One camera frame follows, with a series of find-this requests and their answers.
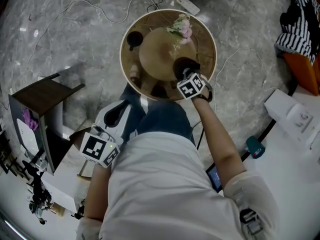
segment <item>power strip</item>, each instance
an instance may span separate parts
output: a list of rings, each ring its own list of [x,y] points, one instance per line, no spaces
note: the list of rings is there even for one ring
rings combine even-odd
[[[198,12],[200,12],[200,9],[190,2],[190,0],[176,0],[176,2],[192,15],[196,15]]]

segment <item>white t-shirt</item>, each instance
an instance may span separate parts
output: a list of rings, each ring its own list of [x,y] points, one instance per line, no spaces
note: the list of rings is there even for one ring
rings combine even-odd
[[[278,208],[257,173],[231,179],[223,197],[213,190],[191,141],[171,133],[144,133],[113,162],[103,222],[82,218],[77,240],[250,239],[233,200],[239,190],[262,221],[262,239],[274,239]]]

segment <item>teal object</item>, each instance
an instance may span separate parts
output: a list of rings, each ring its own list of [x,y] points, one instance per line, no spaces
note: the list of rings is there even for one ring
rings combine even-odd
[[[257,140],[256,137],[251,136],[246,140],[246,146],[249,149],[249,152],[251,153],[251,156],[254,159],[258,159],[259,157],[261,157],[265,151],[266,148],[264,147],[264,145],[262,145],[259,140]]]

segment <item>blue jeans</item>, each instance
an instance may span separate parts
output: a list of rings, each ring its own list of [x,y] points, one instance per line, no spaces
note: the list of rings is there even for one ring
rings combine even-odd
[[[146,114],[141,106],[140,95],[127,84],[120,100],[127,100],[132,105],[123,141],[127,142],[132,132],[138,134],[149,132],[165,132],[183,136],[195,145],[192,127],[184,109],[174,101],[152,101]]]

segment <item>marble floor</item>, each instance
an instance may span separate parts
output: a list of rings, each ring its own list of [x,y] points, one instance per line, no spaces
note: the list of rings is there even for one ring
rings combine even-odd
[[[57,17],[38,42],[49,23],[72,1],[9,0],[0,18],[0,88],[1,100],[7,105],[10,89],[18,91],[42,75],[60,72],[65,84],[85,83],[85,88],[64,105],[64,124],[75,130],[85,119],[94,120],[99,109],[116,101],[122,93],[126,80],[119,62],[120,43],[128,26],[147,12],[151,2],[133,0],[127,20],[112,24],[98,9],[77,1]],[[130,0],[87,1],[101,7],[113,21],[120,21]],[[240,50],[226,63],[216,84],[217,116],[243,153],[246,139],[259,136],[271,121],[263,105],[273,91],[267,89],[277,86],[287,92],[292,78],[274,50],[281,33],[280,15],[290,0],[191,1],[200,8],[197,17],[208,26],[217,45],[212,85],[225,60],[238,48],[254,49],[264,61],[265,66],[255,52]],[[175,0],[164,0],[161,8],[182,9]],[[75,64],[82,67],[74,72],[65,70]],[[191,125],[195,125],[199,116],[192,103],[182,101],[181,105]],[[21,152],[10,109],[0,107],[10,143],[18,155]],[[201,131],[200,123],[193,132],[196,142]],[[212,159],[205,138],[199,153],[205,167],[210,166]]]

